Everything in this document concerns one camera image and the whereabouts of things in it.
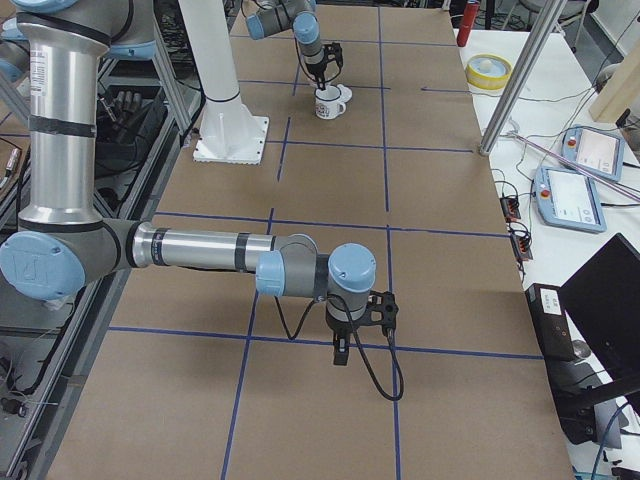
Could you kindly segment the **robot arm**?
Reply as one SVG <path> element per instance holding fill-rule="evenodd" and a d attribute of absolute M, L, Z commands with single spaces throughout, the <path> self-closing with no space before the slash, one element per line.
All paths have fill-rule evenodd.
<path fill-rule="evenodd" d="M 304 0 L 275 1 L 269 8 L 259 9 L 246 18 L 250 37 L 264 39 L 286 30 L 293 32 L 307 72 L 316 87 L 326 88 L 327 55 L 316 17 L 316 2 Z"/>
<path fill-rule="evenodd" d="M 106 219 L 94 208 L 97 74 L 114 46 L 154 37 L 148 1 L 20 1 L 30 45 L 31 191 L 1 270 L 20 293 L 50 301 L 112 272 L 150 265 L 251 273 L 260 294 L 324 302 L 334 361 L 343 365 L 371 321 L 376 261 L 364 246 L 322 255 L 288 237 L 157 228 Z"/>

